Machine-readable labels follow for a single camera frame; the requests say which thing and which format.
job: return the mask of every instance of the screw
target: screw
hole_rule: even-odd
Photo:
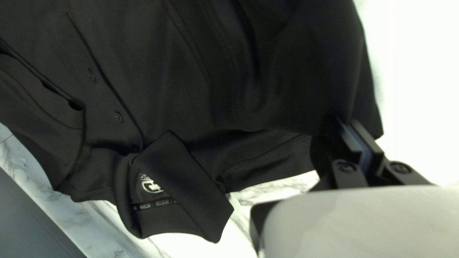
[[[339,162],[337,166],[338,166],[338,169],[342,172],[352,173],[356,171],[355,167],[351,163]]]
[[[411,169],[409,169],[406,165],[403,165],[401,163],[392,163],[391,168],[395,172],[401,173],[401,174],[408,174],[411,172]]]

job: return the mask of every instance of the white marble surface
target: white marble surface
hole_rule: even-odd
[[[410,164],[439,185],[459,182],[455,137],[459,83],[457,3],[439,0],[355,0],[364,25],[384,125],[376,143],[390,160]],[[307,191],[315,172],[232,193],[236,208],[221,241],[165,233],[130,235],[105,201],[74,203],[52,191],[34,157],[0,124],[0,167],[88,258],[256,258],[248,240],[251,205]]]

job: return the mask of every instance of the gray surface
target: gray surface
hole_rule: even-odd
[[[2,169],[0,258],[86,258]]]
[[[8,139],[13,133],[4,124],[0,123],[0,143]]]

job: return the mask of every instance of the black fabric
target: black fabric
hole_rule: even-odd
[[[0,4],[0,122],[140,238],[218,242],[225,193],[313,170],[332,113],[383,134],[351,0]]]

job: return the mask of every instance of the black metal bracket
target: black metal bracket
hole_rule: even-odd
[[[362,124],[338,117],[325,120],[321,134],[313,136],[311,161],[320,181],[310,191],[385,185],[432,185],[406,163],[389,161]],[[251,209],[251,236],[260,236],[266,216],[280,201],[254,205]],[[258,242],[254,240],[258,251]]]

